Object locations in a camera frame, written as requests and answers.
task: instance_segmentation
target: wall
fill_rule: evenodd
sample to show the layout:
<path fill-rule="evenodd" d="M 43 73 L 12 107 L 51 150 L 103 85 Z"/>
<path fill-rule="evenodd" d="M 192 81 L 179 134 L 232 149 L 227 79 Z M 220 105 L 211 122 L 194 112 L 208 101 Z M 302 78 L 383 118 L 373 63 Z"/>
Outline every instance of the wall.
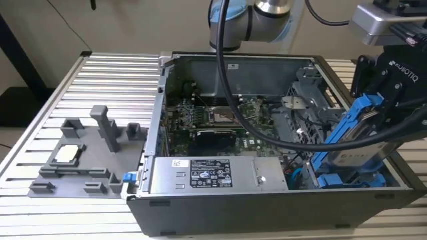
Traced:
<path fill-rule="evenodd" d="M 208 52 L 210 0 L 51 0 L 95 52 Z M 46 0 L 0 0 L 0 13 L 50 86 L 88 48 Z M 278 53 L 282 43 L 246 43 L 243 52 Z"/>
<path fill-rule="evenodd" d="M 331 22 L 351 20 L 361 3 L 373 3 L 373 0 L 311 0 L 315 12 Z M 304 8 L 291 54 L 320 55 L 329 59 L 358 59 L 361 55 L 378 55 L 382 52 L 382 47 L 366 46 L 346 26 L 320 24 Z"/>
<path fill-rule="evenodd" d="M 303 0 L 295 1 L 299 10 L 292 14 L 298 20 Z M 51 2 L 95 52 L 159 54 L 162 51 L 210 51 L 210 0 L 98 0 L 96 11 L 91 9 L 90 0 Z M 331 21 L 350 19 L 359 2 L 312 0 L 319 14 Z M 48 86 L 55 87 L 80 52 L 88 50 L 87 46 L 46 0 L 0 0 L 0 13 L 42 78 Z M 306 10 L 292 47 L 291 43 L 291 37 L 284 43 L 244 43 L 240 52 L 291 52 L 337 59 L 357 58 L 359 53 L 373 52 L 350 36 L 346 28 L 322 26 Z"/>
<path fill-rule="evenodd" d="M 0 95 L 10 87 L 24 87 L 26 82 L 22 79 L 6 53 L 0 49 Z"/>

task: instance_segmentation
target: sticker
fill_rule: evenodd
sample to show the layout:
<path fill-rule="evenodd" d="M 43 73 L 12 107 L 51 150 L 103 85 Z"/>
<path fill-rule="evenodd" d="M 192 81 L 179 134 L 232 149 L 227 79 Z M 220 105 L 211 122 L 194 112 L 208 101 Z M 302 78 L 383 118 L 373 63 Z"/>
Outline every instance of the sticker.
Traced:
<path fill-rule="evenodd" d="M 191 160 L 192 188 L 232 188 L 232 167 L 230 160 Z"/>
<path fill-rule="evenodd" d="M 239 64 L 228 64 L 228 70 L 239 70 Z"/>
<path fill-rule="evenodd" d="M 172 160 L 172 168 L 188 168 L 190 161 L 188 160 Z"/>

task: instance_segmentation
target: gray bracket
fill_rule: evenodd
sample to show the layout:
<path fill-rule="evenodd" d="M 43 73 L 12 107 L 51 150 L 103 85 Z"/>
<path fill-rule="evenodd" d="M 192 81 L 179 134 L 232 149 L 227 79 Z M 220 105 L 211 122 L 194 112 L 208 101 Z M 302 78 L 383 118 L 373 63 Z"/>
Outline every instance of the gray bracket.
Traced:
<path fill-rule="evenodd" d="M 102 124 L 107 123 L 107 127 L 102 125 L 104 130 L 99 127 L 83 127 L 79 119 L 66 120 L 63 138 L 31 185 L 30 197 L 122 198 L 122 177 L 139 169 L 148 130 L 138 123 L 118 127 L 116 122 L 108 120 L 107 112 L 107 107 L 94 107 L 94 117 Z M 115 145 L 112 140 L 118 144 L 116 152 L 111 151 Z M 71 151 L 75 155 L 70 154 L 70 162 L 67 157 L 60 158 L 66 161 L 56 161 L 64 146 L 79 146 L 76 154 Z"/>
<path fill-rule="evenodd" d="M 323 77 L 315 67 L 303 67 L 296 72 L 296 77 L 302 85 L 319 86 L 323 82 Z"/>

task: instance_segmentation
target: blue latch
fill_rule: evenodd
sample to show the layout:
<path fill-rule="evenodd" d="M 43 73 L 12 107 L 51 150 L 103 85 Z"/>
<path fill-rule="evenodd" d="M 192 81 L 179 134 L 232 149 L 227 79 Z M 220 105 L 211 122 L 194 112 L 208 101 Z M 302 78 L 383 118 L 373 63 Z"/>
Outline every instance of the blue latch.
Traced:
<path fill-rule="evenodd" d="M 342 186 L 345 184 L 341 176 L 337 173 L 323 174 L 318 178 L 318 182 L 319 182 L 320 188 Z"/>
<path fill-rule="evenodd" d="M 123 174 L 123 182 L 124 183 L 135 184 L 136 178 L 138 178 L 136 172 L 128 172 L 128 173 Z"/>

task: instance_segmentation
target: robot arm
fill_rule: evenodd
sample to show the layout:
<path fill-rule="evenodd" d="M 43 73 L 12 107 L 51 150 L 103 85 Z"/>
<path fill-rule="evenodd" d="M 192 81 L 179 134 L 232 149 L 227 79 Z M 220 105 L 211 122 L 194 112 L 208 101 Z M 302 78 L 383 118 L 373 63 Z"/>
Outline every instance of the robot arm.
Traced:
<path fill-rule="evenodd" d="M 294 0 L 256 0 L 247 6 L 246 0 L 230 2 L 224 32 L 226 52 L 240 48 L 243 41 L 274 42 L 282 40 L 291 28 L 291 7 Z M 219 29 L 222 1 L 211 7 L 211 39 L 210 45 L 216 49 L 216 33 Z"/>

